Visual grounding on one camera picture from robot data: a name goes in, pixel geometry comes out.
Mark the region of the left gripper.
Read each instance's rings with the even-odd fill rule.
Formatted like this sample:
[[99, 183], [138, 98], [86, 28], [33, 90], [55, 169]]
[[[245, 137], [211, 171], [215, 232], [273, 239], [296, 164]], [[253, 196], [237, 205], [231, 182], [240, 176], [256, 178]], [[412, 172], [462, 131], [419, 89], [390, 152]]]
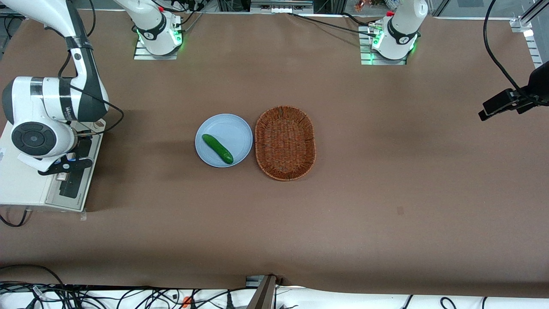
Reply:
[[[530, 96], [533, 100], [520, 100], [516, 104], [516, 112], [523, 114], [536, 106], [547, 106], [549, 100], [549, 62], [543, 63], [530, 74]], [[486, 100], [478, 113], [481, 121], [486, 121], [496, 114], [511, 111], [513, 105], [519, 100], [519, 94], [512, 89], [502, 92]]]

